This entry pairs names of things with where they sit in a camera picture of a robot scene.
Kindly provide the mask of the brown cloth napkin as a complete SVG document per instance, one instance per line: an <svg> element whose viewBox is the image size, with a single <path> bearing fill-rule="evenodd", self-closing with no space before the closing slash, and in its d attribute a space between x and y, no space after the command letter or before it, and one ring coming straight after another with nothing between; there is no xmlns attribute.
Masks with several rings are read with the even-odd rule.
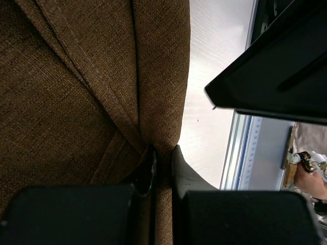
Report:
<svg viewBox="0 0 327 245"><path fill-rule="evenodd" d="M155 149L172 244L190 40L189 1L1 1L1 211L28 186L117 184Z"/></svg>

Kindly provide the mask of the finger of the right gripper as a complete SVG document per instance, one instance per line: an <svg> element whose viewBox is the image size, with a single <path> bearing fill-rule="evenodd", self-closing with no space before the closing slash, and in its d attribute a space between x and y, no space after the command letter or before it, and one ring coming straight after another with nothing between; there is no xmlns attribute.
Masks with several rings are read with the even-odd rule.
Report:
<svg viewBox="0 0 327 245"><path fill-rule="evenodd" d="M326 1L263 1L256 40L205 87L240 114L326 124Z"/></svg>

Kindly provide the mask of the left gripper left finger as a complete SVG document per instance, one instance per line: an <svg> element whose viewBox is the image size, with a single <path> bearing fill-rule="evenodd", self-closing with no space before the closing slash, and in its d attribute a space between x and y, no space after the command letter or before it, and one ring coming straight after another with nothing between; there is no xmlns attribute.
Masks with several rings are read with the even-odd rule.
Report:
<svg viewBox="0 0 327 245"><path fill-rule="evenodd" d="M1 244L156 244L156 152L121 184L21 190L1 219Z"/></svg>

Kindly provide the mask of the bystander bare hand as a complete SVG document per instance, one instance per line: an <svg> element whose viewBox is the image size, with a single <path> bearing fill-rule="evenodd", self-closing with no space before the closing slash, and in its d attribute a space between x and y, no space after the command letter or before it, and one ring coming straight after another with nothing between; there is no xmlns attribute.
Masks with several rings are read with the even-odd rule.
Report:
<svg viewBox="0 0 327 245"><path fill-rule="evenodd" d="M306 172L300 163L297 164L294 185L314 198L326 200L326 183L324 183L320 174L317 171L311 174Z"/></svg>

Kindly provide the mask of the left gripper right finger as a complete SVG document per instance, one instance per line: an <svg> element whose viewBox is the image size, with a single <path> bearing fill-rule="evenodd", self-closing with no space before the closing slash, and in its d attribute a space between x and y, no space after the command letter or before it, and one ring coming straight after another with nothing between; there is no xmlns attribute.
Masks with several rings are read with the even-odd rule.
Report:
<svg viewBox="0 0 327 245"><path fill-rule="evenodd" d="M322 244L308 202L289 191L218 190L172 153L174 244Z"/></svg>

